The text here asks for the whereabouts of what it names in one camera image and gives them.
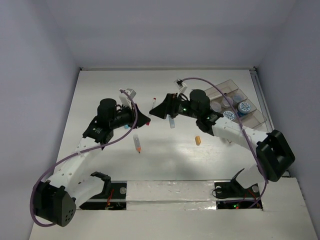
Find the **red whiteboard marker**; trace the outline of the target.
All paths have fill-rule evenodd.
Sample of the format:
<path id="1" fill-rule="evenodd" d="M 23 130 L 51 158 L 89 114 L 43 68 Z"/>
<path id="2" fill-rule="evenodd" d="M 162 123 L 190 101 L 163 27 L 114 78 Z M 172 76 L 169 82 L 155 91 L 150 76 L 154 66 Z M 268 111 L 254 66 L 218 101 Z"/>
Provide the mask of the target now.
<path id="1" fill-rule="evenodd" d="M 153 108 L 155 107 L 156 101 L 157 101 L 157 99 L 154 97 L 152 99 L 152 104 L 151 104 L 151 107 L 150 107 L 150 110 L 149 110 L 149 116 L 151 116 L 150 111 L 153 110 Z"/>

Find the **yellow highlighter cap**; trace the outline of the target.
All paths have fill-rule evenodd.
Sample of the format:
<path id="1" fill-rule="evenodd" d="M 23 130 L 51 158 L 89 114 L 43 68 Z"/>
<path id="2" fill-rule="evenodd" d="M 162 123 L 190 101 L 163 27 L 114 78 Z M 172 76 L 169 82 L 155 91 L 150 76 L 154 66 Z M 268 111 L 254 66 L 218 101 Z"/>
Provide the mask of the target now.
<path id="1" fill-rule="evenodd" d="M 195 137 L 195 143 L 197 146 L 199 146 L 202 143 L 200 136 Z"/>

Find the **blue paint jar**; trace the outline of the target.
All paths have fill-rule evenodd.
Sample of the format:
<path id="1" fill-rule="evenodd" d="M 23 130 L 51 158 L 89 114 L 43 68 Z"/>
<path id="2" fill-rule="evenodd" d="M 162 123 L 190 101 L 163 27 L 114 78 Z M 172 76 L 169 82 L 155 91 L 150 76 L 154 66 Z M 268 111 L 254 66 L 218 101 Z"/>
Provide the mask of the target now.
<path id="1" fill-rule="evenodd" d="M 223 112 L 223 116 L 226 117 L 227 119 L 234 121 L 236 119 L 236 115 L 233 111 L 231 110 L 226 110 Z"/>
<path id="2" fill-rule="evenodd" d="M 249 114 L 251 110 L 252 110 L 251 104 L 246 101 L 240 102 L 237 106 L 237 114 L 240 118 Z"/>

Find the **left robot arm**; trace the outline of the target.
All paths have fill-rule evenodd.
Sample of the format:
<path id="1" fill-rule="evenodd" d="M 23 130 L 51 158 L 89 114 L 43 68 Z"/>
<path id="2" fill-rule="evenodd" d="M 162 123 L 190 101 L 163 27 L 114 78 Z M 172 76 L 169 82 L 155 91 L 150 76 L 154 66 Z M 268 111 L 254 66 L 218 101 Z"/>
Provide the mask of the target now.
<path id="1" fill-rule="evenodd" d="M 86 173 L 89 163 L 105 147 L 122 140 L 121 137 L 112 140 L 114 130 L 125 125 L 134 130 L 150 121 L 129 99 L 123 105 L 112 98 L 102 99 L 75 152 L 52 166 L 54 174 L 45 179 L 46 171 L 35 183 L 29 204 L 34 223 L 40 227 L 65 227 L 87 200 L 94 196 L 109 197 L 110 176 L 99 171 Z"/>

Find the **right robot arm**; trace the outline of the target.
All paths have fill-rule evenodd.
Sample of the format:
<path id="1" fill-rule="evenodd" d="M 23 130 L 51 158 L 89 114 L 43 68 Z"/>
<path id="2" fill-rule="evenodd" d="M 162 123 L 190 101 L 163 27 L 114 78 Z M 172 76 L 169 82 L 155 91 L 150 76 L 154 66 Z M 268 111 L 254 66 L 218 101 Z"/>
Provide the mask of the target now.
<path id="1" fill-rule="evenodd" d="M 262 132 L 228 119 L 210 107 L 210 99 L 200 89 L 192 90 L 188 100 L 178 93 L 168 93 L 149 113 L 161 119 L 178 115 L 194 118 L 202 132 L 251 151 L 256 164 L 234 176 L 230 190 L 235 196 L 242 196 L 254 184 L 277 182 L 296 159 L 282 132 Z"/>

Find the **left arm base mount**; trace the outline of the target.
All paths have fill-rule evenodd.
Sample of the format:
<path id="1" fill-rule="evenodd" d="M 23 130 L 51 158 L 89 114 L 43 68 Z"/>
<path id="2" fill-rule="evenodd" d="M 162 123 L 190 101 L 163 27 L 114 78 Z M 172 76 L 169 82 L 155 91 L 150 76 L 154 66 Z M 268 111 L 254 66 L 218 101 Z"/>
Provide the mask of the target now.
<path id="1" fill-rule="evenodd" d="M 112 181 L 110 176 L 97 171 L 90 176 L 100 179 L 104 185 L 101 193 L 94 195 L 79 207 L 81 210 L 126 210 L 126 181 Z"/>

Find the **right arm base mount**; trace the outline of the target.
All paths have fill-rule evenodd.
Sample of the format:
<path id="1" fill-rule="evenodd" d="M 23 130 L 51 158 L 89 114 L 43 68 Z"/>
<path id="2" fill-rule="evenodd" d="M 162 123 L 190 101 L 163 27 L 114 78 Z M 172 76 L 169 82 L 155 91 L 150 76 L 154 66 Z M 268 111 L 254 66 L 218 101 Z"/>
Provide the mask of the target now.
<path id="1" fill-rule="evenodd" d="M 218 210 L 249 209 L 260 197 L 258 184 L 243 188 L 238 182 L 238 176 L 244 171 L 243 168 L 237 172 L 229 181 L 218 181 L 214 184 L 211 195 L 217 199 Z"/>

